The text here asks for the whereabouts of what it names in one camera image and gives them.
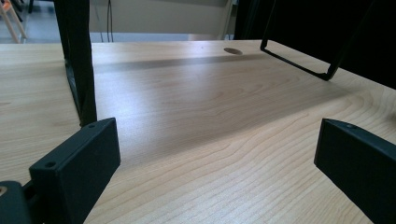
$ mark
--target wooden table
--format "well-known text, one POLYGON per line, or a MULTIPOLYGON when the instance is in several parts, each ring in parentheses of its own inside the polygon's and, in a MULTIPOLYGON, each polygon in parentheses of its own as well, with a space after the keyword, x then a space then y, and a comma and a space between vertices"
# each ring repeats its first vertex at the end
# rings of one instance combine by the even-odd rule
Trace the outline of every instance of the wooden table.
MULTIPOLYGON (((117 119, 121 166, 87 223, 370 223, 314 165, 318 131, 339 119, 396 143, 396 91, 342 69, 325 82, 259 46, 92 45, 98 117, 117 119)), ((24 184, 78 115, 60 45, 0 50, 14 59, 0 62, 0 176, 24 184)))

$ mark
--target black cable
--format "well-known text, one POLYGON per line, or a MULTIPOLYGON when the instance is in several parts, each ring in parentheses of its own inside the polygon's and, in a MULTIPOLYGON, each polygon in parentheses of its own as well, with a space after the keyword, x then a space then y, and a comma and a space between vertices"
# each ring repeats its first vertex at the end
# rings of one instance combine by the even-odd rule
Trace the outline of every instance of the black cable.
POLYGON ((100 17, 99 17, 99 13, 98 13, 98 3, 97 3, 96 0, 94 0, 93 4, 95 5, 95 15, 96 15, 96 19, 98 20, 100 39, 102 40, 102 43, 103 43, 104 42, 103 41, 103 34, 102 34, 103 30, 102 30, 102 23, 100 21, 100 17))
POLYGON ((108 42, 114 42, 114 37, 113 37, 113 9, 111 8, 111 0, 108 0, 108 2, 107 2, 107 41, 108 42))

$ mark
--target table surface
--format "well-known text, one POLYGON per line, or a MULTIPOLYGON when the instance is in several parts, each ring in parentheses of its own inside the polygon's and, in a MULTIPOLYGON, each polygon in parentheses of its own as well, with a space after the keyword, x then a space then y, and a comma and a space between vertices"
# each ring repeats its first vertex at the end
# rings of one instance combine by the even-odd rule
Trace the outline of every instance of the table surface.
MULTIPOLYGON (((260 41, 92 48, 98 118, 117 119, 121 166, 87 223, 370 223, 315 166, 318 131, 339 119, 396 143, 395 90, 343 69, 320 80, 260 41)), ((0 50, 0 176, 25 184, 78 114, 60 45, 0 50)))

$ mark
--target floor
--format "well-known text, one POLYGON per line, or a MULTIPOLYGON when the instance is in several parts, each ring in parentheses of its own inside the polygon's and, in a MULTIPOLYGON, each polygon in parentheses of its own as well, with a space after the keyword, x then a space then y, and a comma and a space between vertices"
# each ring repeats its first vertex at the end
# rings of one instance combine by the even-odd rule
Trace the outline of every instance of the floor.
MULTIPOLYGON (((58 24, 56 21, 55 10, 52 2, 35 1, 33 12, 27 12, 28 0, 24 1, 22 12, 18 14, 23 19, 22 26, 28 38, 20 37, 21 43, 60 43, 61 39, 58 31, 58 24)), ((113 34, 114 42, 138 42, 138 41, 184 41, 189 40, 189 35, 185 34, 113 34)), ((107 42, 107 33, 91 33, 91 41, 107 42)), ((15 43, 3 21, 0 17, 0 44, 15 43)))

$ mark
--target chair leg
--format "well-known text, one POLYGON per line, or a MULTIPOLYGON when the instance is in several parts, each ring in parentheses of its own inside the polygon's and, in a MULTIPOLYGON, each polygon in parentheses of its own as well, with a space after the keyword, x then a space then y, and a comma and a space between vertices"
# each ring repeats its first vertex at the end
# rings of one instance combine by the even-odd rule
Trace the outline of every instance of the chair leg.
POLYGON ((29 9, 28 9, 29 13, 32 13, 32 11, 33 11, 33 1, 34 0, 30 0, 30 2, 29 2, 29 9))
POLYGON ((23 38, 26 38, 26 33, 23 30, 22 24, 20 23, 20 20, 18 18, 17 13, 15 12, 14 8, 10 8, 9 11, 11 12, 12 18, 14 21, 17 23, 18 29, 20 29, 21 35, 23 38))
POLYGON ((15 31, 14 31, 14 29, 12 28, 12 24, 11 24, 11 22, 9 21, 9 18, 8 18, 8 16, 7 15, 4 15, 4 22, 6 23, 6 26, 7 26, 7 28, 8 28, 8 30, 9 30, 9 33, 12 35, 12 38, 14 39, 14 41, 16 42, 16 43, 20 43, 20 40, 18 39, 18 37, 17 37, 17 34, 15 34, 15 31))

